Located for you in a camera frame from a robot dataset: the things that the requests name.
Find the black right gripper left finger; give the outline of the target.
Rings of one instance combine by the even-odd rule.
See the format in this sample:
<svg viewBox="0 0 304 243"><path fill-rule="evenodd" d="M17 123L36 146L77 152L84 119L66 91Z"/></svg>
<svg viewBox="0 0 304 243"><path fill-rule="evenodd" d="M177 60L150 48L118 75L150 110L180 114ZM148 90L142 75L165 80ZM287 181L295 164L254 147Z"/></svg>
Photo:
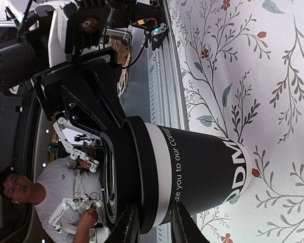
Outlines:
<svg viewBox="0 0 304 243"><path fill-rule="evenodd" d="M140 222L138 206L127 205L120 219L111 231L108 242L137 243L140 242Z"/></svg>

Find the black white paper coffee cup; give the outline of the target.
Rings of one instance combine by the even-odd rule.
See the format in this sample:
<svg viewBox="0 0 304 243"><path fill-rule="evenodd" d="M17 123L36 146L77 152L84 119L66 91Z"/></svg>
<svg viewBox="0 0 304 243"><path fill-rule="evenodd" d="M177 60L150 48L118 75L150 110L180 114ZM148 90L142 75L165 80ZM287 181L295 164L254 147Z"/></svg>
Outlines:
<svg viewBox="0 0 304 243"><path fill-rule="evenodd" d="M251 180L246 148L231 139L146 124L157 171L154 226L170 221L178 200L193 215L243 193Z"/></svg>

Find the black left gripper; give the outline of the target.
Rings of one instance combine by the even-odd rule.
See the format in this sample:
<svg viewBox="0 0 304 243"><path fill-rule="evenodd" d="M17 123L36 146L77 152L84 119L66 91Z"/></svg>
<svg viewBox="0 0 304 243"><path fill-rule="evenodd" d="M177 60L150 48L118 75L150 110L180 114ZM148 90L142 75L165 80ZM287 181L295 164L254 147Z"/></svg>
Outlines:
<svg viewBox="0 0 304 243"><path fill-rule="evenodd" d="M108 47L35 74L31 83L47 120L64 112L84 131L120 127L126 115L117 92L122 72L117 60L116 50Z"/></svg>

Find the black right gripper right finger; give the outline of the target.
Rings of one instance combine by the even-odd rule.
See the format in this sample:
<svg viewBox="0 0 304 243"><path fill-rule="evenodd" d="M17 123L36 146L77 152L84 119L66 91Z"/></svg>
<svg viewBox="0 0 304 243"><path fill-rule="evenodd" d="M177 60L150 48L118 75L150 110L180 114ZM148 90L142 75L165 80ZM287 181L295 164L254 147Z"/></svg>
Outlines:
<svg viewBox="0 0 304 243"><path fill-rule="evenodd" d="M210 243L180 201L172 204L171 234L175 243Z"/></svg>

